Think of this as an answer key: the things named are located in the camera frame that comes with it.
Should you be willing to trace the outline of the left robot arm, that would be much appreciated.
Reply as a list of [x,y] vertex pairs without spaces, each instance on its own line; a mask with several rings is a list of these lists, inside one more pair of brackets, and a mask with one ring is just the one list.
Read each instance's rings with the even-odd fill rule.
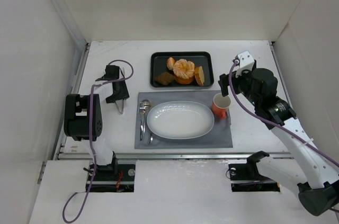
[[125,78],[123,68],[107,65],[105,73],[96,82],[106,84],[96,89],[93,95],[92,142],[90,142],[90,96],[69,94],[66,96],[64,132],[66,136],[79,141],[93,160],[96,161],[96,176],[118,174],[118,162],[115,153],[109,149],[101,136],[103,130],[101,106],[115,104],[120,114],[124,112],[124,103],[129,98],[127,85],[118,79]]

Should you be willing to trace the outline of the metal tongs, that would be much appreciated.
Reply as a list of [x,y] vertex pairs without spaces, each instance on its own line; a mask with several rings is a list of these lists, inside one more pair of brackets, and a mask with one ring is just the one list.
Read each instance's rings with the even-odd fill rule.
[[[121,77],[122,77],[122,78],[125,78],[125,69],[124,69],[123,67],[120,68],[120,74],[121,74]],[[116,107],[117,107],[117,110],[118,110],[118,112],[119,112],[121,115],[123,115],[123,113],[124,113],[124,102],[125,102],[124,99],[117,100],[117,101],[115,102],[115,105],[116,105]]]

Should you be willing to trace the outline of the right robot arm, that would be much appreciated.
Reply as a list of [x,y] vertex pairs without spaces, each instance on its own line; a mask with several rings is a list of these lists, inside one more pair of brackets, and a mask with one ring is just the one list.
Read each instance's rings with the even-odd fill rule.
[[286,146],[302,174],[294,173],[264,151],[250,155],[246,169],[253,179],[270,178],[289,189],[313,216],[338,204],[338,162],[321,153],[304,132],[295,111],[277,96],[278,80],[265,68],[231,70],[218,81],[221,93],[242,94],[262,121]]

